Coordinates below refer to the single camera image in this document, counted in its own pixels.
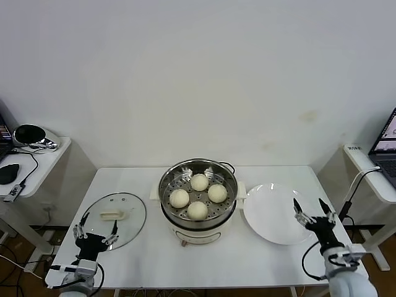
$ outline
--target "steamer handle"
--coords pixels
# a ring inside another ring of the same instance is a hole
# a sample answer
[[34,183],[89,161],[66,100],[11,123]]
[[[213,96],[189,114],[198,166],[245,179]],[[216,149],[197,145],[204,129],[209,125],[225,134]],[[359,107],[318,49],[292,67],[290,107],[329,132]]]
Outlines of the steamer handle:
[[228,165],[229,167],[231,167],[231,169],[233,171],[233,174],[235,174],[235,167],[233,165],[229,164],[228,162],[219,162],[219,163],[220,164],[225,164],[225,165]]

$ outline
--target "computer mouse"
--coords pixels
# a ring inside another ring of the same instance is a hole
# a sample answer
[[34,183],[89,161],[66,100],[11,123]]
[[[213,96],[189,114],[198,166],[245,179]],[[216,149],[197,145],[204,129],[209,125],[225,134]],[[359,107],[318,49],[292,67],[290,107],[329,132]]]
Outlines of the computer mouse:
[[10,164],[0,168],[0,184],[9,184],[17,179],[19,164]]

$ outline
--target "laptop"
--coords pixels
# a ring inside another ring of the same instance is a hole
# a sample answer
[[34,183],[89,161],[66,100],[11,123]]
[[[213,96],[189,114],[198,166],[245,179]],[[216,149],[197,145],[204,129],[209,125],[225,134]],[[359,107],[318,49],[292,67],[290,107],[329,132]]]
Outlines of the laptop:
[[4,159],[7,153],[14,148],[12,135],[8,129],[6,122],[4,122],[0,115],[0,161]]
[[369,158],[381,168],[382,174],[396,187],[396,108],[371,148]]

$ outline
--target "steamed bun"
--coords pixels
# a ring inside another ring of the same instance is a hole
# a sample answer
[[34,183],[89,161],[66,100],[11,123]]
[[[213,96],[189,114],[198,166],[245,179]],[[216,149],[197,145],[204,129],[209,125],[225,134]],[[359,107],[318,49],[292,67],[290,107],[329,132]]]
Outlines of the steamed bun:
[[208,208],[204,203],[196,201],[188,206],[187,215],[191,220],[203,220],[208,215]]
[[191,178],[191,187],[196,191],[203,191],[209,185],[209,180],[206,175],[199,173]]
[[209,188],[208,196],[210,201],[221,203],[227,198],[227,190],[222,184],[214,184]]
[[190,202],[190,196],[185,190],[177,189],[171,193],[169,202],[174,208],[181,209]]

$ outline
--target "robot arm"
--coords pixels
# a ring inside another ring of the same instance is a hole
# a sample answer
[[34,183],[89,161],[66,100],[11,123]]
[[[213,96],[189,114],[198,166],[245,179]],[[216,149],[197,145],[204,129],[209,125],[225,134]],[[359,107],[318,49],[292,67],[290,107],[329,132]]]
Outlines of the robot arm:
[[105,272],[103,267],[97,262],[97,257],[100,252],[106,251],[111,244],[118,240],[117,220],[114,221],[111,234],[107,238],[93,233],[85,234],[82,227],[88,216],[89,213],[84,215],[80,223],[73,228],[75,244],[80,248],[77,260],[71,265],[51,266],[53,270],[68,272],[63,279],[62,285],[52,287],[61,290],[61,297],[93,296],[97,292],[93,291],[93,277],[98,267],[102,272],[102,283],[105,277]]
[[370,281],[356,273],[359,260],[366,254],[361,244],[345,247],[334,235],[335,213],[319,199],[325,217],[310,217],[301,209],[294,199],[297,221],[307,230],[315,233],[321,245],[320,252],[324,258],[325,275],[314,277],[316,280],[329,280],[331,297],[377,297],[377,291]]

